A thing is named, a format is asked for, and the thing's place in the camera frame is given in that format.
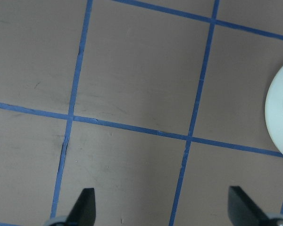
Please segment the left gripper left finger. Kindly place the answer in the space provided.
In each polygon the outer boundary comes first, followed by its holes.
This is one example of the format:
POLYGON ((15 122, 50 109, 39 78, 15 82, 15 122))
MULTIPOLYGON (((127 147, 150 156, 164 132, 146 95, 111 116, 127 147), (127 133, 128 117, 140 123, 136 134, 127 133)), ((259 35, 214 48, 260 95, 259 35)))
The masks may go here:
POLYGON ((46 226, 93 226, 96 220, 94 188, 84 188, 67 216, 54 217, 46 226))

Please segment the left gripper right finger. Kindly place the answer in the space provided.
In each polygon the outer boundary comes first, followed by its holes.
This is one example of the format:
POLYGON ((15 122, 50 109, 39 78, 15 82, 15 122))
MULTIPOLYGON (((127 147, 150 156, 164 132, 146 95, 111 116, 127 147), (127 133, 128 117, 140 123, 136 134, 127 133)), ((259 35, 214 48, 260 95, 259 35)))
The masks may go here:
POLYGON ((283 226, 283 215, 265 213, 239 186, 228 188, 228 217, 233 226, 283 226))

